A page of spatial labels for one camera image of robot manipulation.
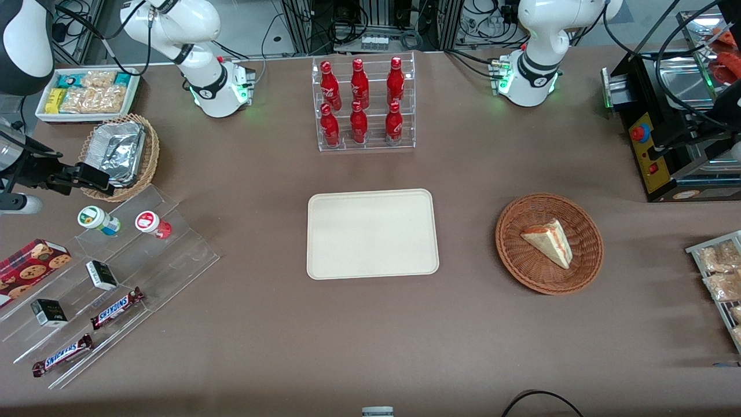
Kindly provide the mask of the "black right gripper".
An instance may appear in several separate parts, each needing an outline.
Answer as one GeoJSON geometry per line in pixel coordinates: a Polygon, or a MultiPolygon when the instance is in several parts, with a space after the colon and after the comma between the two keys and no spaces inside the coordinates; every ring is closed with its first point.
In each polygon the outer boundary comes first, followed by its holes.
{"type": "Polygon", "coordinates": [[[68,196],[73,188],[114,190],[109,175],[87,163],[66,166],[59,161],[60,154],[37,141],[27,141],[32,151],[23,150],[20,158],[5,169],[5,189],[15,185],[42,188],[68,196]]]}

